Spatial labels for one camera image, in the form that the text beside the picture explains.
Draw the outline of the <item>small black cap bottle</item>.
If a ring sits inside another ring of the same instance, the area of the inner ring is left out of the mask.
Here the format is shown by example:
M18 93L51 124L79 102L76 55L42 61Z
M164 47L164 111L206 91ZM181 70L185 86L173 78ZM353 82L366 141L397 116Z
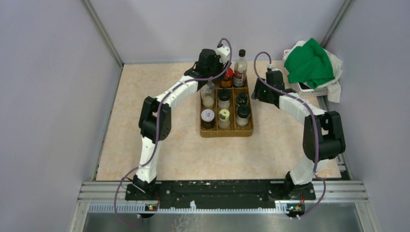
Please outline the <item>small black cap bottle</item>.
M237 95L235 99L236 107L239 107L241 105L248 105L248 103L249 103L249 98L245 92L241 92Z

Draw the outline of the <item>red lid sauce jar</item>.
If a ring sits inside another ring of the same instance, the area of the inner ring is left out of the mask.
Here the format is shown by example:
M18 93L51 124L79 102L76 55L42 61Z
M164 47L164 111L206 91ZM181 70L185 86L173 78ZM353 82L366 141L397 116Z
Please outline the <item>red lid sauce jar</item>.
M232 70L232 68L229 68L220 81L220 87L231 88L233 85L233 75L234 71Z

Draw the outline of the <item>clear jar silver lid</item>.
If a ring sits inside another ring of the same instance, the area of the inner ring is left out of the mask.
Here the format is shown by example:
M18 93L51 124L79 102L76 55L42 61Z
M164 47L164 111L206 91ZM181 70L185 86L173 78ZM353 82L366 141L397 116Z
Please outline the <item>clear jar silver lid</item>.
M213 82L207 82L201 89L202 106L206 109L212 109L215 103L215 85Z

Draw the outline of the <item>black cap shaker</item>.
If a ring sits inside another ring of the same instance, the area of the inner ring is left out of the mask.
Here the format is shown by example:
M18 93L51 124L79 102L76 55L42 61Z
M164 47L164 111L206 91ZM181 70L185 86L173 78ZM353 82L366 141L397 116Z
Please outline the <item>black cap shaker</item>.
M240 105L236 111L236 124L240 127L244 127L249 123L249 117L251 109L247 105Z
M230 107L231 92L230 90L223 88L218 91L218 108L228 109Z

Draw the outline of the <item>tall glass sauce bottle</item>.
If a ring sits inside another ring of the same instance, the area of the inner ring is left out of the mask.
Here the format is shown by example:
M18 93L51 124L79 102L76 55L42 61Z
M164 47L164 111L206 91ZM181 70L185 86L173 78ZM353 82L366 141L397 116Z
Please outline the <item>tall glass sauce bottle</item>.
M239 50L239 58L234 63L233 85L235 87L243 87L247 77L248 63L245 59L245 49Z

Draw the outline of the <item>black cap shaker front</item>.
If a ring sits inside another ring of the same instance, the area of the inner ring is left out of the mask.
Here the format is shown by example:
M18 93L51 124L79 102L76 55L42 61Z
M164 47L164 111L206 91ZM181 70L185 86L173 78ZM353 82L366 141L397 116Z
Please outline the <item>black cap shaker front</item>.
M230 90L223 88L218 91L218 108L228 109L230 107L231 92Z

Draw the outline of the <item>white plastic basket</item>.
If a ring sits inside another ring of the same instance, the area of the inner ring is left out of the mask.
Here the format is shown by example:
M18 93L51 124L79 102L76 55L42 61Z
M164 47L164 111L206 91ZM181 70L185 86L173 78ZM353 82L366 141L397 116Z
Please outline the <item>white plastic basket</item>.
M291 88L301 97L320 97L328 94L326 87L311 88L304 83L291 83Z

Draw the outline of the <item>woven bamboo divided tray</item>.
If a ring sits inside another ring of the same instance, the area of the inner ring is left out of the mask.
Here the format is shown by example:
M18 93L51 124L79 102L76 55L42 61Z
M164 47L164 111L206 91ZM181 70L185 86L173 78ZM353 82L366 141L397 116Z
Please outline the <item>woven bamboo divided tray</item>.
M201 118L201 113L203 110L205 110L205 107L203 106L202 103L202 97L199 97L200 100L200 111L198 114L199 118L199 130L200 130L200 135L204 138L215 138L215 137L249 137L252 136L253 130L254 130L254 123L253 123L253 113L250 112L248 118L246 119L247 124L244 126L239 126L237 124L237 108L239 105L236 103L236 98L239 94L244 93L248 99L250 99L250 93L249 93L249 84L248 81L245 81L245 84L243 87L231 87L227 88L226 90L230 92L230 105L228 107L228 111L230 113L230 116L228 118L228 121L223 121L223 127L220 127L219 125L219 99L218 99L218 94L222 88L220 87L220 81L214 80L213 81L215 85L215 90L213 91L213 97L214 97L214 105L211 108L211 110L214 112L215 117L214 117L214 127L209 128L209 127L204 127L203 123L204 121Z

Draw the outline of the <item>yellow lid small bottle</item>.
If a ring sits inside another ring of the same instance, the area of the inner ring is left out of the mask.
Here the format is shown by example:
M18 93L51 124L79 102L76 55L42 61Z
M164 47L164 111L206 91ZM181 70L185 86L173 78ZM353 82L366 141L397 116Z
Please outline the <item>yellow lid small bottle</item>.
M228 109L222 109L219 111L218 127L222 130L230 127L230 112Z

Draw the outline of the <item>white lid dark jar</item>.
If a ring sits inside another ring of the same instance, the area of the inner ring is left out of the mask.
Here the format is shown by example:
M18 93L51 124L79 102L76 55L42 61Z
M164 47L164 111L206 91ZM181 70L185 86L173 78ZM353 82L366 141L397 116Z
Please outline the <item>white lid dark jar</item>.
M211 130L215 127L215 113L212 109L204 109L201 112L201 124L206 130Z

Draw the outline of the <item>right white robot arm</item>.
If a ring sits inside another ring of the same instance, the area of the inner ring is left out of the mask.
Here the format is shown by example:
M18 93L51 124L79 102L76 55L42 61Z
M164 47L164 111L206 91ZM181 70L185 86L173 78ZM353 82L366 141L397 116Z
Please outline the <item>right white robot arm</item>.
M286 89L283 73L277 68L267 68L265 78L258 78L251 97L275 105L303 125L304 154L297 166L287 172L283 186L287 198L297 199L318 170L345 152L341 115L317 108L292 89Z

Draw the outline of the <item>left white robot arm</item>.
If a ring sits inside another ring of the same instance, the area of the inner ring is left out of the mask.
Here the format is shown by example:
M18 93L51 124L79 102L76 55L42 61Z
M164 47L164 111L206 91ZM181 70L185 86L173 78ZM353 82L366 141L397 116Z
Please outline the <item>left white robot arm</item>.
M215 50L204 48L195 64L172 87L156 97L144 99L138 123L142 151L132 181L142 199L149 200L155 194L159 150L162 141L171 132L172 110L205 84L224 75L231 65L231 59L231 50L225 45Z

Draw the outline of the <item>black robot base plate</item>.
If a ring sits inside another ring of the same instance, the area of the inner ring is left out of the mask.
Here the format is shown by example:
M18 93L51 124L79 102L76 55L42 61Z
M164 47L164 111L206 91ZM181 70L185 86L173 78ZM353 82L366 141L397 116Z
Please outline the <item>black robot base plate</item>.
M143 193L133 184L126 188L125 200L153 201L160 209L269 209L276 201L290 200L304 203L315 200L313 185L302 192L287 194L285 180L174 180L157 181L152 193Z

